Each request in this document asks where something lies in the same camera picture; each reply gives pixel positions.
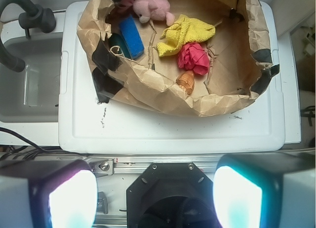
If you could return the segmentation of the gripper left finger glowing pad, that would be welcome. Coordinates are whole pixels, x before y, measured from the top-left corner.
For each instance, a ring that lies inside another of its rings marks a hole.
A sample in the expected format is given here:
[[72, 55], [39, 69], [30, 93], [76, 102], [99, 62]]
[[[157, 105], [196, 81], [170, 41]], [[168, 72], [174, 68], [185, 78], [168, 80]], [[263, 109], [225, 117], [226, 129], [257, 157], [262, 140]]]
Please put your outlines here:
[[83, 160], [2, 160], [2, 228], [90, 228], [97, 180]]

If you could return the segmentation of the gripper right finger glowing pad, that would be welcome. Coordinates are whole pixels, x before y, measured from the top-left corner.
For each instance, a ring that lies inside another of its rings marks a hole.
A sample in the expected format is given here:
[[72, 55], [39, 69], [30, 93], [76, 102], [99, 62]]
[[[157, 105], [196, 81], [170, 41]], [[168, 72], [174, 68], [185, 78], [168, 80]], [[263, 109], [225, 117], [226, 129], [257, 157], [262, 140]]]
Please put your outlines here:
[[314, 228], [315, 154], [226, 154], [214, 173], [213, 203], [224, 228]]

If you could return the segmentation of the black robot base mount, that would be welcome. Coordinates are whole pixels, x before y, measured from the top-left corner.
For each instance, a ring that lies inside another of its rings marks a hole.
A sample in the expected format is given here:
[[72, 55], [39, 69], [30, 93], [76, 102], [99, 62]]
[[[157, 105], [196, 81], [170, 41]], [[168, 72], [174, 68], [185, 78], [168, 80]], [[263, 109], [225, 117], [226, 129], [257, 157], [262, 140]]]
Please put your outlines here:
[[192, 162], [152, 163], [126, 190], [129, 228], [219, 228], [213, 182]]

